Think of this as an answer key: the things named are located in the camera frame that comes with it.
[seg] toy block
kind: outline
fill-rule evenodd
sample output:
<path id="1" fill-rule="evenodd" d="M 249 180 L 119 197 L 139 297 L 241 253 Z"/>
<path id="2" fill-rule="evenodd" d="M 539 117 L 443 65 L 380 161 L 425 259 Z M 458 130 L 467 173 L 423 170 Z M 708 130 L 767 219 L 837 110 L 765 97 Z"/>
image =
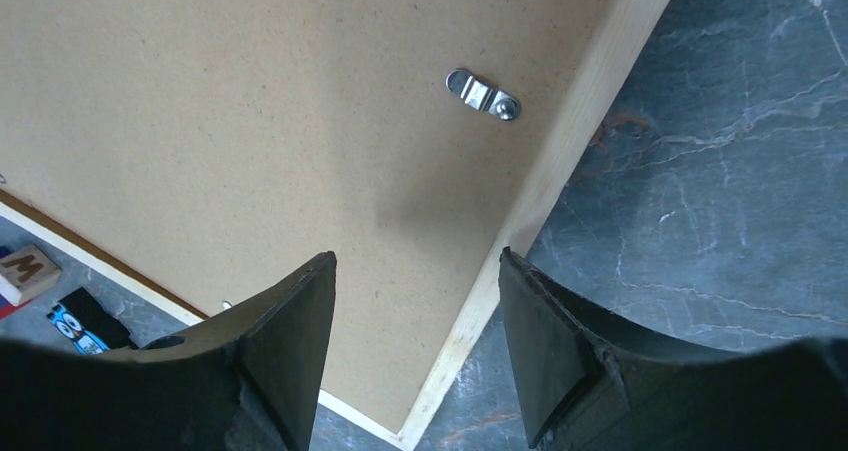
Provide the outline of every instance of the toy block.
<path id="1" fill-rule="evenodd" d="M 62 270 L 34 244 L 0 259 L 0 295 L 19 306 L 52 288 Z"/>

